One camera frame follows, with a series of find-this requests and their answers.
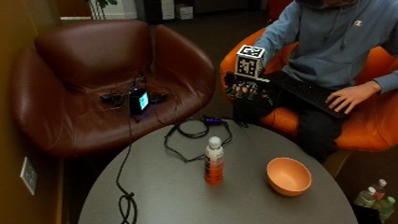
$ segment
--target electronic device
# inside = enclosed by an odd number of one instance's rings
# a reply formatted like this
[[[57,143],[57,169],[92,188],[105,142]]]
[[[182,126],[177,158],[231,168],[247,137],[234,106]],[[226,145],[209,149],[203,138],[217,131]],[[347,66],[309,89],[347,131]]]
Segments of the electronic device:
[[[133,87],[129,94],[128,94],[128,100],[129,100],[129,115],[140,115],[142,111],[149,106],[149,98],[148,98],[148,92],[145,89],[140,89],[138,87]]]
[[[281,89],[293,94],[298,99],[314,105],[318,109],[341,119],[347,116],[345,109],[341,112],[335,112],[326,104],[326,99],[333,93],[331,90],[305,83],[295,78],[290,77],[285,72],[278,71],[266,76],[271,83],[274,83]]]

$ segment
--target wall outlet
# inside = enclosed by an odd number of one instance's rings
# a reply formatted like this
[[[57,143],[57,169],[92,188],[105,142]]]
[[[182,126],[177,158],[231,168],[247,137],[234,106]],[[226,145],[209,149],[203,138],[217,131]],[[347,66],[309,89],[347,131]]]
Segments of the wall outlet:
[[[37,174],[36,174],[32,164],[28,161],[28,157],[25,157],[25,159],[24,159],[22,171],[21,171],[20,176],[25,182],[28,191],[30,192],[32,195],[34,195],[36,184],[37,184]]]

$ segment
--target floor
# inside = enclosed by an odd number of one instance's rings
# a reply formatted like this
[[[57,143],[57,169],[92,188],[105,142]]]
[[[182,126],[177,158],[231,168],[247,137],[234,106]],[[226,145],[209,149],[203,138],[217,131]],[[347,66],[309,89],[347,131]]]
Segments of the floor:
[[[192,20],[164,23],[165,26],[181,33],[203,49],[215,67],[218,67],[225,54],[239,40],[261,29],[265,24],[265,12],[257,10],[213,13],[196,16]],[[219,83],[213,101],[197,113],[197,116],[201,115],[218,118],[231,117],[231,105],[223,97]],[[96,180],[96,176],[101,173],[101,170],[113,157],[114,155],[108,154],[86,160],[76,159],[66,161],[65,224],[77,224],[89,188]],[[382,153],[354,153],[347,159],[335,181],[350,202],[353,202],[357,193],[375,182],[378,178],[385,178],[389,182],[387,195],[398,198],[397,171],[397,147]],[[397,213],[386,222],[386,224],[393,223],[398,223]]]

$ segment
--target hand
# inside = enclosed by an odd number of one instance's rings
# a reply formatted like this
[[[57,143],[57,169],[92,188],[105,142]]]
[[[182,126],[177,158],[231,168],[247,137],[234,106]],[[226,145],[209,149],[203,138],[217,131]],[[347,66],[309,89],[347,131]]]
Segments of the hand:
[[[354,107],[369,99],[374,93],[381,90],[381,86],[375,81],[369,81],[362,85],[347,87],[339,91],[335,91],[326,99],[329,108],[339,112],[343,108],[345,113],[349,114]]]

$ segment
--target white bottle cap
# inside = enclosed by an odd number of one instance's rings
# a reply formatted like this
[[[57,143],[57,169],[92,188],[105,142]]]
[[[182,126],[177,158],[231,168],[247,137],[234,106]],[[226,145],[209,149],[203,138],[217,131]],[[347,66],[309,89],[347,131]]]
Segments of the white bottle cap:
[[[379,180],[378,180],[378,184],[379,184],[379,186],[383,187],[383,186],[387,184],[387,181],[383,180],[383,179],[379,179]]]
[[[369,193],[373,195],[375,193],[375,189],[373,187],[369,187]]]
[[[217,136],[210,137],[209,139],[209,147],[218,148],[221,147],[221,139]]]

